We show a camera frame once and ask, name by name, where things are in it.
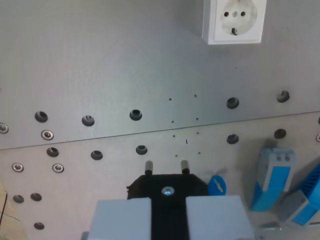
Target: black plastic part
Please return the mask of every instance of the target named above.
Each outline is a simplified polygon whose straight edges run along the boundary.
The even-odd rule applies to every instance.
[[[48,115],[43,111],[37,111],[34,115],[34,118],[39,123],[45,123],[46,121],[48,121]]]
[[[102,152],[95,150],[91,152],[91,158],[93,160],[101,160],[103,158],[103,154]]]
[[[55,157],[57,157],[59,155],[59,151],[55,147],[49,147],[46,150],[46,154],[48,154],[52,158],[55,158]]]
[[[162,194],[164,187],[174,194]],[[194,174],[142,175],[127,188],[127,199],[151,199],[152,240],[189,240],[186,197],[209,195],[208,185]]]
[[[139,121],[142,118],[142,112],[135,109],[130,112],[129,116],[133,121]]]

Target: electrical outlet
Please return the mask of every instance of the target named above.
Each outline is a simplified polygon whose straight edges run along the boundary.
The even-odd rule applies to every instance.
[[[209,45],[260,43],[267,0],[204,0],[202,38]]]

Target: metal panel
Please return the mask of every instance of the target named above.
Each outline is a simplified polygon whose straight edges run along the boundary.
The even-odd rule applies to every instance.
[[[15,203],[27,236],[31,240],[80,239],[90,224],[98,200],[125,199],[126,186],[144,174],[145,162],[153,161],[154,174],[180,173],[180,163],[188,160],[190,170],[204,181],[215,173],[223,175],[228,195],[240,195],[248,210],[256,181],[258,154],[261,147],[292,148],[297,156],[297,168],[291,189],[320,162],[320,112],[266,118],[184,129],[107,137],[53,145],[33,146],[0,151],[0,177],[9,199],[22,195],[24,203]],[[275,130],[283,128],[286,137],[276,140]],[[239,142],[228,144],[230,134]],[[145,145],[147,154],[136,154],[136,147]],[[57,157],[46,150],[55,147]],[[94,150],[103,158],[93,160]],[[21,163],[23,172],[14,172],[13,163]],[[53,171],[60,163],[64,172]],[[39,193],[39,202],[30,194]],[[273,212],[248,212],[254,227],[277,217]],[[45,225],[36,230],[36,222]],[[317,240],[320,228],[282,231],[262,231],[267,240]]]
[[[261,44],[208,46],[201,0],[1,0],[0,149],[318,111],[319,9],[268,0]]]

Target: blue plastic object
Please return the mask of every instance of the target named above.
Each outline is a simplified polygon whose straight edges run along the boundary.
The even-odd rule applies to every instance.
[[[227,185],[219,175],[214,175],[208,184],[209,196],[224,196],[227,193]]]
[[[320,164],[303,181],[299,189],[308,198],[309,204],[292,221],[304,226],[320,210]]]

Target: screw hole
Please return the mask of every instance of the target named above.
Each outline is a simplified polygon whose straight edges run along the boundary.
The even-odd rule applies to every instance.
[[[45,123],[46,121],[48,121],[48,115],[43,111],[37,111],[34,115],[34,118],[39,123]]]
[[[49,147],[46,150],[46,154],[48,154],[50,157],[55,158],[55,157],[57,157],[59,155],[59,151],[55,147]]]
[[[91,158],[93,160],[101,160],[103,158],[103,154],[98,150],[94,150],[93,152],[91,152]]]
[[[95,118],[90,115],[85,115],[82,117],[81,122],[83,125],[85,125],[87,127],[91,127],[95,124]]]
[[[33,200],[33,201],[36,201],[36,202],[39,202],[42,200],[42,196],[39,194],[39,193],[32,193],[30,195],[30,198]]]
[[[228,99],[228,101],[226,101],[226,106],[229,108],[229,109],[235,109],[239,106],[239,99],[236,98],[236,97],[231,97]]]
[[[15,201],[17,204],[22,204],[25,201],[25,199],[21,195],[14,195],[13,201]]]
[[[276,100],[279,103],[285,103],[288,101],[290,98],[289,92],[288,91],[281,91],[281,93],[276,97]]]
[[[287,135],[287,131],[280,128],[274,132],[274,137],[276,139],[283,139]]]
[[[139,155],[145,155],[148,152],[148,149],[145,145],[139,145],[136,147],[135,151]]]
[[[45,225],[41,222],[36,222],[33,226],[38,230],[43,230],[45,228]]]
[[[228,144],[236,144],[237,142],[239,142],[239,136],[236,134],[231,134],[226,138],[226,142]]]
[[[133,121],[139,121],[142,118],[142,113],[140,110],[134,109],[129,114]]]

